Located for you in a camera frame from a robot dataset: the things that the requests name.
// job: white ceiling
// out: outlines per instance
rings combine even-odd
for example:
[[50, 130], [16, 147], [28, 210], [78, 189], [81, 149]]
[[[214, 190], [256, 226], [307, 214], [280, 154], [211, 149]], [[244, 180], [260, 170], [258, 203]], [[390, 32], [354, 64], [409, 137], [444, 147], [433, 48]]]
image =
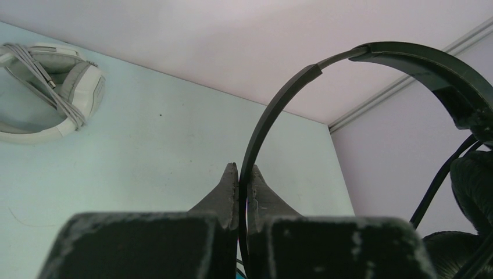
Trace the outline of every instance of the white ceiling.
[[[443, 48], [491, 0], [0, 0], [0, 21], [267, 104], [298, 70], [371, 41]], [[340, 62], [287, 111], [330, 123], [401, 74]]]

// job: ceiling trim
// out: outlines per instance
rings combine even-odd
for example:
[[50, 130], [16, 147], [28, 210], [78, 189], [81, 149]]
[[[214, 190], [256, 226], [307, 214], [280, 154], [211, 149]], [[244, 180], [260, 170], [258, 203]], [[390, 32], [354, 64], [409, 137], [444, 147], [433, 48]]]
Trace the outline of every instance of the ceiling trim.
[[[492, 33], [493, 17], [490, 17], [481, 25], [472, 29], [466, 35], [460, 37], [458, 40], [448, 45], [446, 48], [443, 49], [443, 51], [450, 55], [458, 56]], [[397, 79], [389, 86], [385, 87], [380, 92], [376, 93], [371, 98], [364, 101], [361, 105], [355, 107], [348, 113], [339, 117], [336, 121], [329, 124], [328, 129], [330, 133], [334, 133], [344, 126], [348, 125], [349, 123], [353, 122], [358, 117], [372, 110], [388, 98], [394, 96], [397, 92], [408, 87], [414, 81], [416, 80], [411, 78], [411, 76], [409, 75], [404, 75], [401, 78]]]

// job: lavender wall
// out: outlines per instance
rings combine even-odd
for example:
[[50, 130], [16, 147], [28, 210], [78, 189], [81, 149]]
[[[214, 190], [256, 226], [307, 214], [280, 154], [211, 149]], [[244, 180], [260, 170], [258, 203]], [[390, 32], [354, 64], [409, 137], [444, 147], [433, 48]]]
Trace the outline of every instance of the lavender wall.
[[[460, 59], [493, 82], [493, 35]], [[440, 102], [419, 83], [336, 131], [334, 145], [359, 216], [409, 220], [437, 170], [469, 135], [453, 125]], [[473, 232], [447, 178], [418, 231]]]

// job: black foam pad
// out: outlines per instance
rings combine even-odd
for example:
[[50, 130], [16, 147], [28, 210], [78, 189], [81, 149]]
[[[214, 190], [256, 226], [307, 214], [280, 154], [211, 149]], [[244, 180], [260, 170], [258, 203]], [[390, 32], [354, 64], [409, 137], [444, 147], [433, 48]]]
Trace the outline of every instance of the black foam pad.
[[493, 224], [493, 153], [474, 151], [454, 160], [450, 177], [462, 213], [486, 237]]
[[[452, 279], [481, 245], [477, 235], [460, 231], [441, 231], [423, 239], [439, 279]], [[476, 277], [493, 278], [493, 262]]]

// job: white headphones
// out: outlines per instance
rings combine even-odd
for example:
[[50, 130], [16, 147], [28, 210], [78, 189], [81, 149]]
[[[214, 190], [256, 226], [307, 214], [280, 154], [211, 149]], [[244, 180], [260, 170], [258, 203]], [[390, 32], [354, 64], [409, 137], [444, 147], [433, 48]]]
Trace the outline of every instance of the white headphones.
[[67, 117], [39, 132], [0, 121], [0, 141], [36, 144], [62, 138], [85, 125], [103, 97], [103, 72], [69, 46], [4, 44], [0, 46], [0, 67]]

